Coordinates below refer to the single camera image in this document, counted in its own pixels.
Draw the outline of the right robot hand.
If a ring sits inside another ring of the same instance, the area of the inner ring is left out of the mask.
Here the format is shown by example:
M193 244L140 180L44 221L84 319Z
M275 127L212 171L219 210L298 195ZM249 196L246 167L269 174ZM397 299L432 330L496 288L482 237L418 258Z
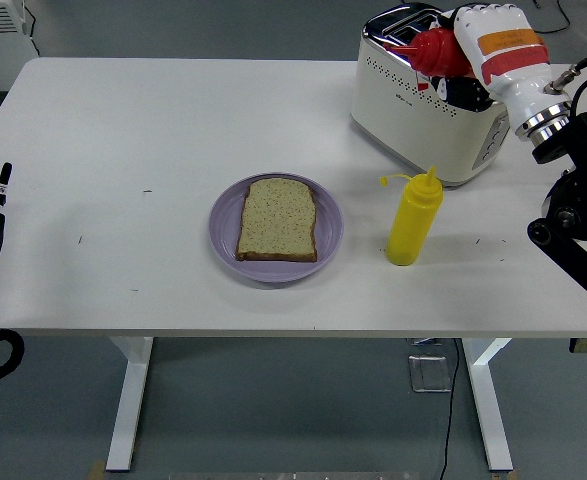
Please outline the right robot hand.
M545 91L552 81L547 47L519 7L461 6L443 12L438 25L453 32L475 78L505 105L517 135L567 122L570 98Z

